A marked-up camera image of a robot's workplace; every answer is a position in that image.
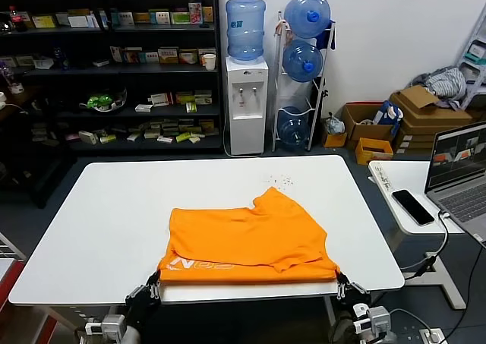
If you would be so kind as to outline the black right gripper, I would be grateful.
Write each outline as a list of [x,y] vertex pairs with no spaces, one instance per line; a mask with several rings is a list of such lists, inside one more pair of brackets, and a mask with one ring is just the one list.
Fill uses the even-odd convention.
[[[355,288],[355,284],[349,280],[343,272],[335,271],[337,281],[336,299],[343,310],[352,310],[357,304],[370,305],[371,294],[369,291],[363,292]],[[345,288],[344,297],[342,297],[342,287]]]

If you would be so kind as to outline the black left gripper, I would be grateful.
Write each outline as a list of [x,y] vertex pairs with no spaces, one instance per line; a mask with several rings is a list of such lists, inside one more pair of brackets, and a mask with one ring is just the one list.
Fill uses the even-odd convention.
[[156,270],[149,276],[145,286],[136,288],[126,297],[127,321],[146,321],[156,312],[161,304],[159,278],[160,271]]

